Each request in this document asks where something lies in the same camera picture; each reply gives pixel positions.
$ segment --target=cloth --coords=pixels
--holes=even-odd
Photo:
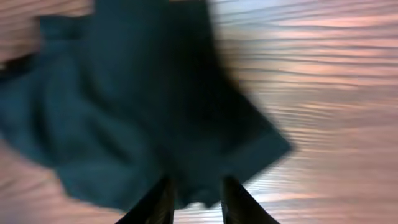
[[[0,85],[6,140],[68,195],[128,211],[167,175],[178,208],[211,206],[224,176],[244,182],[290,150],[228,80],[205,1],[95,3],[39,18],[40,52]]]

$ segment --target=wood grain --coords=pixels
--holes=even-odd
[[[0,18],[17,9],[0,1]],[[395,224],[398,2],[214,0],[213,14],[234,77],[298,148],[248,183],[250,193],[283,224]],[[121,216],[67,199],[50,171],[0,148],[0,223]],[[175,216],[222,223],[220,207]]]

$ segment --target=green shirt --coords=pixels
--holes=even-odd
[[[129,210],[163,176],[211,206],[290,150],[220,65],[205,1],[97,0],[39,19],[29,71],[0,85],[0,125],[68,195]]]

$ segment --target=dark green fabric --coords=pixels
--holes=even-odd
[[[30,72],[1,83],[1,129],[67,193],[129,210],[164,175],[181,207],[211,206],[290,150],[230,84],[205,1],[97,0],[92,16],[40,18]]]

